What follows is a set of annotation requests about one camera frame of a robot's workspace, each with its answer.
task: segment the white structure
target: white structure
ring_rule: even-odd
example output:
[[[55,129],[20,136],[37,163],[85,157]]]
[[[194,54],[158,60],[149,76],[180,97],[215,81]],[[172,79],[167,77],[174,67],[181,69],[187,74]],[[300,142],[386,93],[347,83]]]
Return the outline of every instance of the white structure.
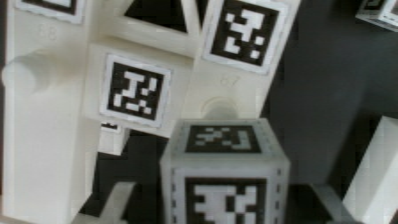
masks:
[[[162,158],[165,223],[284,223],[288,177],[265,119],[181,120]]]
[[[345,195],[345,206],[364,224],[393,224],[398,210],[398,120],[384,117]]]
[[[364,0],[357,18],[398,32],[398,1]]]
[[[181,0],[187,33],[126,16],[133,2],[7,0],[4,214],[32,223],[71,222],[126,129],[171,137],[217,98],[260,116],[300,0],[210,0],[203,31]]]

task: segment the dark gap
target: dark gap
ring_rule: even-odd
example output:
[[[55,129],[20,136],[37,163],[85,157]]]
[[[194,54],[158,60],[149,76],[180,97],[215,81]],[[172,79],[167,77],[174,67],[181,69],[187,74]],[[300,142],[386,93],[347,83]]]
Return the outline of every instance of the dark gap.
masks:
[[[196,6],[197,6],[197,14],[199,14],[201,27],[203,27],[206,10],[208,10],[208,0],[196,0]]]
[[[309,185],[292,185],[288,193],[286,224],[325,224],[332,220]]]
[[[187,33],[181,0],[135,0],[124,16]]]

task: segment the black surface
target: black surface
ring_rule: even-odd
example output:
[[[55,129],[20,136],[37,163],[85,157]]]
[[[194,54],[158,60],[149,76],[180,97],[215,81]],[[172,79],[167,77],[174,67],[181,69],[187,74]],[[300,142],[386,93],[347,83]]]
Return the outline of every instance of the black surface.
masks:
[[[263,111],[292,159],[292,183],[331,183],[341,195],[380,116],[398,118],[398,33],[354,18],[359,5],[361,0],[302,1]],[[142,193],[126,214],[132,223],[153,224],[162,223],[158,158],[167,141],[140,135],[132,134],[124,157],[100,155],[85,211],[100,214],[112,185],[130,179],[142,183]]]
[[[187,33],[181,0],[135,0],[124,16]]]

